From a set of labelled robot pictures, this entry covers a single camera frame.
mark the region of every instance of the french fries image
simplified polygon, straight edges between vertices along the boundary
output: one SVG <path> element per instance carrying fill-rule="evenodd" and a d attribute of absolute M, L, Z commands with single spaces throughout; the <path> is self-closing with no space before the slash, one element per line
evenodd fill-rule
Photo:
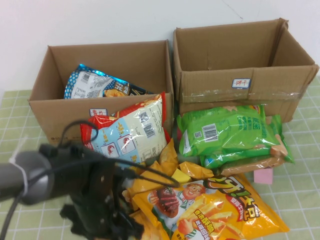
<path fill-rule="evenodd" d="M 212 222 L 212 224 L 214 227 L 214 233 L 220 233 L 226 227 L 224 222 Z"/>
<path fill-rule="evenodd" d="M 222 200 L 217 200 L 212 202 L 211 204 L 207 204 L 200 208 L 199 210 L 209 218 L 211 215 L 216 214 L 221 211 L 222 207 L 224 206 L 224 202 Z"/>
<path fill-rule="evenodd" d="M 225 211 L 225 212 L 219 212 L 216 214 L 213 214 L 212 216 L 209 217 L 209 220 L 211 222 L 224 222 L 226 223 L 228 221 L 228 219 L 230 218 L 234 218 L 235 215 L 232 213 L 232 211 Z"/>
<path fill-rule="evenodd" d="M 206 205 L 206 198 L 202 197 L 201 199 L 196 200 L 179 218 L 177 221 L 177 226 L 182 219 L 187 219 L 190 221 L 191 219 L 196 220 L 198 217 L 194 214 L 195 210 L 202 208 Z"/>
<path fill-rule="evenodd" d="M 219 211 L 221 211 L 223 205 L 224 205 L 223 201 L 217 200 L 215 202 L 205 204 L 202 207 L 199 207 L 198 209 L 202 212 L 203 215 L 205 215 L 207 218 L 209 218 L 211 215 L 214 215 L 214 214 L 218 213 Z M 198 219 L 198 217 L 193 212 L 192 212 L 192 214 L 190 214 L 186 218 L 188 221 L 194 222 Z"/>
<path fill-rule="evenodd" d="M 242 232 L 236 228 L 235 226 L 233 226 L 230 223 L 227 223 L 226 225 L 226 229 L 228 229 L 231 233 L 233 233 L 234 235 L 236 235 L 238 238 L 243 239 L 245 236 L 242 234 Z"/>

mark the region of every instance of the open cardboard box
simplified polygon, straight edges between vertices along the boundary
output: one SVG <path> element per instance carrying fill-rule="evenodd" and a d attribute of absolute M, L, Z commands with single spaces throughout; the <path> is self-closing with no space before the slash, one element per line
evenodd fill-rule
<path fill-rule="evenodd" d="M 173 36 L 179 113 L 266 104 L 288 122 L 319 67 L 288 31 L 288 21 L 178 28 Z"/>
<path fill-rule="evenodd" d="M 89 119 L 92 109 L 111 115 L 154 96 L 63 99 L 69 76 L 79 64 L 155 94 L 166 92 L 164 128 L 171 134 L 174 97 L 168 41 L 48 46 L 29 103 L 50 143 L 59 142 L 72 121 Z M 66 139 L 81 140 L 80 127 L 70 129 Z"/>

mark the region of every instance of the white label sticker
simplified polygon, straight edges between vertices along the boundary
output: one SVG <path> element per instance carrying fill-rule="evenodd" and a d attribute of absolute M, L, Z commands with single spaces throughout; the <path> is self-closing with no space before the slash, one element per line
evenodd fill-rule
<path fill-rule="evenodd" d="M 90 109 L 90 116 L 95 116 L 95 115 L 103 115 L 103 116 L 107 116 L 108 115 L 108 111 L 105 108 L 91 108 Z"/>
<path fill-rule="evenodd" d="M 233 79 L 232 87 L 234 89 L 247 89 L 250 87 L 250 78 L 236 78 Z"/>
<path fill-rule="evenodd" d="M 101 98 L 105 88 L 114 79 L 92 72 L 81 71 L 71 93 L 72 99 Z"/>
<path fill-rule="evenodd" d="M 189 143 L 189 138 L 188 138 L 188 131 L 187 131 L 187 130 L 184 131 L 183 137 L 184 137 L 183 154 L 186 154 L 186 153 L 188 153 L 188 152 L 191 151 L 191 147 L 190 147 L 190 143 Z"/>

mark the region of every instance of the table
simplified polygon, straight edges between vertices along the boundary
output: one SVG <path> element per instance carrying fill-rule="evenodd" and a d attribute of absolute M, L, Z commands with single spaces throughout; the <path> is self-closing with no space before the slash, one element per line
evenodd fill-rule
<path fill-rule="evenodd" d="M 28 104 L 30 90 L 4 93 L 0 108 L 0 163 L 8 161 L 19 143 L 20 150 L 36 150 L 47 139 Z M 320 239 L 320 80 L 308 88 L 291 122 L 283 124 L 285 141 L 296 163 L 274 169 L 272 185 L 253 183 L 263 200 L 291 228 L 288 233 L 262 240 Z M 247 177 L 252 181 L 253 173 Z M 10 224 L 8 240 L 80 240 L 72 235 L 70 222 L 59 212 L 68 197 L 33 206 L 19 205 Z M 0 225 L 11 200 L 0 204 Z"/>

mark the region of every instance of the yellow snack bag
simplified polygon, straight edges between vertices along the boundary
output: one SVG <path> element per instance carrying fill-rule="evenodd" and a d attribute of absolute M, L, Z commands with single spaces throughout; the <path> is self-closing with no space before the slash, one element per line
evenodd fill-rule
<path fill-rule="evenodd" d="M 183 173 L 196 180 L 208 179 L 214 176 L 214 173 L 210 169 L 199 166 L 193 162 L 185 161 L 179 166 Z"/>
<path fill-rule="evenodd" d="M 157 170 L 161 173 L 164 173 L 164 169 L 159 165 L 157 161 L 155 161 L 151 166 L 151 169 Z M 141 176 L 148 178 L 148 179 L 154 179 L 158 180 L 162 183 L 169 184 L 170 181 L 164 177 L 161 177 L 153 172 L 145 171 L 141 174 Z M 143 180 L 143 179 L 135 179 L 133 182 L 132 187 L 128 188 L 127 190 L 131 194 L 131 196 L 134 196 L 135 194 L 146 192 L 152 189 L 161 188 L 161 184 L 154 183 L 151 181 Z"/>
<path fill-rule="evenodd" d="M 241 240 L 288 232 L 244 175 L 139 193 L 133 201 L 171 240 Z"/>
<path fill-rule="evenodd" d="M 168 176 L 172 176 L 178 168 L 178 155 L 175 150 L 173 138 L 171 138 L 170 142 L 162 150 L 159 163 L 162 166 L 164 173 Z"/>
<path fill-rule="evenodd" d="M 142 211 L 136 211 L 130 217 L 134 218 L 138 224 L 144 226 L 141 240 L 169 240 L 168 235 L 163 230 L 157 229 Z"/>

